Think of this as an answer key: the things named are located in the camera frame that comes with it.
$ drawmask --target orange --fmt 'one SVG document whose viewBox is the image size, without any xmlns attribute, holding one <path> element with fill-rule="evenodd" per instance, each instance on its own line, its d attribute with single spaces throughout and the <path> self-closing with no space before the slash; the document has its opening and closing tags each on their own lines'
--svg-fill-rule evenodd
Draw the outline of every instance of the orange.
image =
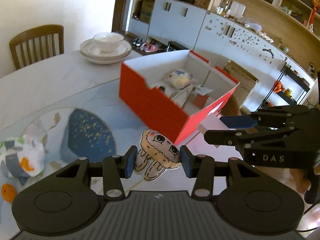
<svg viewBox="0 0 320 240">
<path fill-rule="evenodd" d="M 3 199 L 9 203 L 12 203 L 17 196 L 17 191 L 14 186 L 9 183 L 3 184 L 1 187 L 1 195 Z"/>
</svg>

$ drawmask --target cartoon eyes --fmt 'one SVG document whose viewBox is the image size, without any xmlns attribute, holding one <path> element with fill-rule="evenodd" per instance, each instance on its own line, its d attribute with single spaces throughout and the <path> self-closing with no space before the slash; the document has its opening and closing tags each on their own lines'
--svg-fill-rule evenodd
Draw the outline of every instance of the cartoon eyes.
<svg viewBox="0 0 320 240">
<path fill-rule="evenodd" d="M 172 152 L 173 155 L 176 155 L 178 153 L 178 149 L 174 145 L 170 146 L 169 151 Z"/>
<path fill-rule="evenodd" d="M 155 138 L 154 138 L 155 141 L 159 142 L 159 143 L 163 143 L 165 141 L 165 138 L 164 136 L 158 134 Z"/>
</svg>

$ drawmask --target plush rabbit ear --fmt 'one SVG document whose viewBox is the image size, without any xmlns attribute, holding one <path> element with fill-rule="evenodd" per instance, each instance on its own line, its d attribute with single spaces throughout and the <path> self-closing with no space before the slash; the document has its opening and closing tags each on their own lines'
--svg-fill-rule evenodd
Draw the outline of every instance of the plush rabbit ear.
<svg viewBox="0 0 320 240">
<path fill-rule="evenodd" d="M 160 177 L 164 173 L 166 168 L 162 166 L 159 162 L 153 161 L 150 167 L 146 170 L 144 175 L 145 180 L 154 180 Z"/>
<path fill-rule="evenodd" d="M 150 159 L 149 155 L 143 150 L 140 149 L 138 151 L 138 154 L 136 156 L 136 161 L 134 164 L 134 169 L 136 171 L 141 171 L 144 169 L 144 167 L 147 165 L 148 163 L 148 159 Z"/>
</svg>

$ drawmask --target stack of dishes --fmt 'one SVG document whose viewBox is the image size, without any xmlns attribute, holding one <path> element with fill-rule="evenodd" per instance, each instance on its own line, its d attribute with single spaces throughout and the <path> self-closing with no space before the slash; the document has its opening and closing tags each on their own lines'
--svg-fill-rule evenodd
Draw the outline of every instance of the stack of dishes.
<svg viewBox="0 0 320 240">
<path fill-rule="evenodd" d="M 80 45 L 81 54 L 96 64 L 113 64 L 128 56 L 131 44 L 119 33 L 98 33 Z"/>
</svg>

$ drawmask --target white wall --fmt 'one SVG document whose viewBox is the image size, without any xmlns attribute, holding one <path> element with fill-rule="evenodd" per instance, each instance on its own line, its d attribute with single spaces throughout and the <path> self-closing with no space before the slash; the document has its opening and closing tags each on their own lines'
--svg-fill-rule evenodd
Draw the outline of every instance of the white wall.
<svg viewBox="0 0 320 240">
<path fill-rule="evenodd" d="M 0 0 L 0 78 L 15 70 L 10 40 L 44 24 L 64 29 L 65 53 L 94 34 L 111 31 L 115 0 Z"/>
</svg>

